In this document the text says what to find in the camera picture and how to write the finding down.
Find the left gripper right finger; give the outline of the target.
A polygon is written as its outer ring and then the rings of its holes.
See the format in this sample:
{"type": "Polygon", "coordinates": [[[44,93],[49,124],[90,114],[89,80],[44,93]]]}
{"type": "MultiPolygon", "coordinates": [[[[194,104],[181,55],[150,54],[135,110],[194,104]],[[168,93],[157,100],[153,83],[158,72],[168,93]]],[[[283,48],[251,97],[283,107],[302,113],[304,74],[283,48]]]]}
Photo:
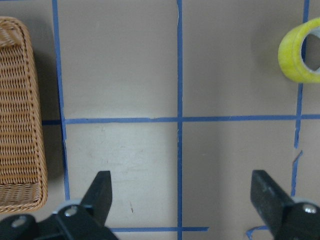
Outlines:
{"type": "Polygon", "coordinates": [[[277,235],[295,202],[265,170],[253,170],[250,200],[272,235],[277,235]]]}

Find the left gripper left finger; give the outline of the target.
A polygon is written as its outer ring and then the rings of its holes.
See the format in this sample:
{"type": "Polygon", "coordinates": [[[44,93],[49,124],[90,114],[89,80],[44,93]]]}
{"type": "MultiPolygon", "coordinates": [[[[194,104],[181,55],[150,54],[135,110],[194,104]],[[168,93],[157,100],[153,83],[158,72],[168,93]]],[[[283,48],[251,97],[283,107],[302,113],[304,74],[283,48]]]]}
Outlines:
{"type": "Polygon", "coordinates": [[[100,225],[105,225],[112,205],[111,172],[99,171],[84,197],[80,206],[84,207],[89,215],[100,225]]]}

